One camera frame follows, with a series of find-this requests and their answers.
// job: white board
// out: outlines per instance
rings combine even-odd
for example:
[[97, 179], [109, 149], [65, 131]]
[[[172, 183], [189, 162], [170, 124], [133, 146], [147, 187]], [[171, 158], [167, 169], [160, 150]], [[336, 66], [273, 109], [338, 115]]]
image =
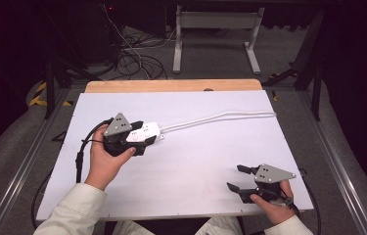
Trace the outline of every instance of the white board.
[[[75, 183], [75, 158], [81, 140], [102, 120], [123, 113], [129, 122], [157, 122], [161, 127], [208, 118], [225, 112], [272, 111], [265, 91], [84, 93], [76, 104], [65, 144], [40, 205], [37, 219]], [[300, 210], [313, 209], [277, 118], [223, 117], [166, 132], [144, 156], [133, 157], [106, 189], [101, 219], [149, 219], [262, 213], [243, 204], [226, 182], [255, 188], [252, 175], [237, 165], [268, 164], [298, 175], [291, 179]], [[89, 170], [85, 149], [82, 182]]]

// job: person's right hand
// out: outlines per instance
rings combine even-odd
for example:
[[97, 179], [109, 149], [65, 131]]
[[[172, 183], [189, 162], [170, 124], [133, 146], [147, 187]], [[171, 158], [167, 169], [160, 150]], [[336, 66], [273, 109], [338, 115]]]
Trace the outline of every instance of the person's right hand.
[[93, 135], [91, 146], [91, 165], [89, 168], [88, 177], [85, 180], [95, 188], [104, 191], [108, 184], [113, 181], [119, 172], [119, 169], [124, 165], [135, 153], [135, 148], [131, 147], [125, 150], [124, 153], [113, 157], [104, 149], [103, 134], [107, 130], [107, 125], [102, 125]]
[[[283, 196], [291, 199], [293, 198], [293, 191], [291, 190], [290, 182], [288, 180], [282, 180], [280, 182], [280, 187], [282, 189], [281, 194]], [[252, 194], [251, 199], [265, 211], [266, 216], [274, 225], [282, 223], [296, 214], [290, 207], [270, 204], [256, 194]]]

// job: person's left hand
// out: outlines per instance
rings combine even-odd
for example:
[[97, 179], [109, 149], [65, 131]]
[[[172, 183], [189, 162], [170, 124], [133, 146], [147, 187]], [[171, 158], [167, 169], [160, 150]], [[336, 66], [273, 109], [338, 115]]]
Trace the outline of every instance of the person's left hand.
[[131, 147], [124, 153], [113, 157], [104, 149], [103, 134], [107, 129], [107, 125], [102, 125], [95, 131], [91, 146], [91, 164], [89, 167], [88, 177], [85, 183], [95, 188], [105, 190], [108, 184], [113, 181], [124, 165], [135, 153], [135, 148]]

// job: table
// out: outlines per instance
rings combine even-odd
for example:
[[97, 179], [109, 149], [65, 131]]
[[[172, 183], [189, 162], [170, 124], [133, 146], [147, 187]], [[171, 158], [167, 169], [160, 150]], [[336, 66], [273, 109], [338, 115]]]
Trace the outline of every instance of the table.
[[[162, 106], [166, 103], [175, 106]], [[37, 214], [38, 220], [46, 219], [74, 184], [74, 159], [82, 136], [110, 112], [116, 115], [118, 109], [124, 111], [130, 121], [141, 117], [144, 121], [155, 119], [165, 125], [228, 109], [272, 110], [266, 92], [254, 79], [90, 82], [76, 104], [65, 144]], [[242, 131], [240, 126], [253, 131]], [[87, 172], [89, 146], [84, 153], [83, 172]], [[106, 190], [110, 196], [101, 219], [262, 213], [257, 205], [243, 204], [238, 195], [229, 191], [226, 182], [242, 188], [255, 187], [251, 176], [239, 172], [236, 165], [263, 163], [299, 175], [275, 117], [221, 119], [167, 132], [163, 140], [147, 148], [144, 156], [134, 157], [123, 166]], [[297, 206], [311, 210], [302, 179], [295, 178], [291, 183]]]

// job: white sleeve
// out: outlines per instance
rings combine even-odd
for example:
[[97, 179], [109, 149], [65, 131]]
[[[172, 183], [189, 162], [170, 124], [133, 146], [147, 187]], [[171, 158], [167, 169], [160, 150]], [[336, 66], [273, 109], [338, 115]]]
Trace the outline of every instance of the white sleeve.
[[107, 193], [90, 185], [76, 184], [34, 232], [42, 234], [92, 234]]
[[312, 235], [313, 233], [294, 215], [284, 222], [265, 230], [266, 235]]

